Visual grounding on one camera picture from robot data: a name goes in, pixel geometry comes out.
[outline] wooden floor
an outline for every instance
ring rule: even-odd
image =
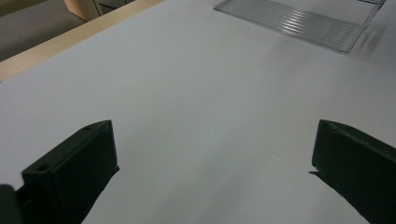
[[[0,62],[84,23],[68,11],[64,0],[48,0],[0,17]]]

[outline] screw hole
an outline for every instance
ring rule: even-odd
[[[41,166],[39,166],[39,167],[37,168],[37,171],[38,171],[38,172],[45,172],[45,171],[47,171],[49,168],[50,168],[49,165],[41,165]]]

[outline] white table surface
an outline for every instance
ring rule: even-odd
[[[121,170],[84,223],[367,223],[318,178],[318,121],[396,146],[396,4],[349,55],[165,0],[0,84],[0,183],[112,119]]]

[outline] white surface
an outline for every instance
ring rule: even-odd
[[[308,172],[320,119],[396,146],[395,6],[346,56],[166,0],[0,84],[0,182],[112,119],[121,170],[84,223],[367,223]]]

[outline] gray floor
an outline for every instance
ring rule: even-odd
[[[64,0],[48,0],[0,17],[0,62],[84,23],[67,10]]]

